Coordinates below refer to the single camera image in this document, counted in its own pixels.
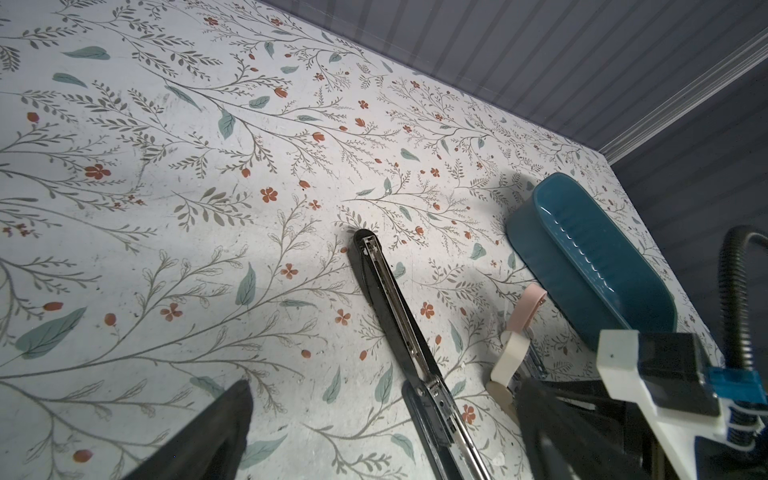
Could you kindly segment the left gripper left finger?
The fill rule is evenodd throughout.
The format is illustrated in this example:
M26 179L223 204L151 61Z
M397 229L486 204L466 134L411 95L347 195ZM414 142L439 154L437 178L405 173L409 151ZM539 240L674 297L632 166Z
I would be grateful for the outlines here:
M127 477L235 478L247 446L252 414L250 385L239 380Z

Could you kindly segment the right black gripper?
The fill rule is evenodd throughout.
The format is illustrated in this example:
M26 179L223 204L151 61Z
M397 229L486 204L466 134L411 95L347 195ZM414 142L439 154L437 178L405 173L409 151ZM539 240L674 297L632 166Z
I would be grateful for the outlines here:
M647 479L666 477L666 456L637 406L610 398L598 380L540 382L648 474Z

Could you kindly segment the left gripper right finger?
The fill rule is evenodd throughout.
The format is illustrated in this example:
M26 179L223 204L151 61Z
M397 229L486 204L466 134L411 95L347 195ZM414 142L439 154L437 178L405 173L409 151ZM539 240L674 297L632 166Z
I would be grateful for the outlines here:
M522 383L516 409L534 478L649 477L540 381L527 379Z

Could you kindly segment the beige mini stapler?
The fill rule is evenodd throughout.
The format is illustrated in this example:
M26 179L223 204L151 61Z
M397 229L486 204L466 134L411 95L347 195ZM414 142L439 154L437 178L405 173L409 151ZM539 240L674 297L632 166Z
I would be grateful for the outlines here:
M501 340L503 349L491 370L490 380L486 383L485 388L500 409L519 426L515 394L510 388L510 383L524 364L531 341L525 335L511 330L505 330L501 334Z

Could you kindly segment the black stapler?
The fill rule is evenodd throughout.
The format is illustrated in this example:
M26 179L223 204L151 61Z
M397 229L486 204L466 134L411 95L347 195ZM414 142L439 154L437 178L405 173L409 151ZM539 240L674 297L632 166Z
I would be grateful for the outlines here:
M357 230L350 260L406 382L403 398L438 479L489 479L453 395L407 305L376 234Z

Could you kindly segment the pink mini stapler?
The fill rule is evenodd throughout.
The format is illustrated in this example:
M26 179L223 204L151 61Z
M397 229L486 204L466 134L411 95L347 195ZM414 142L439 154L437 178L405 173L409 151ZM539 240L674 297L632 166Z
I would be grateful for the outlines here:
M525 333L547 296L548 292L537 283L528 285L509 315L504 332Z

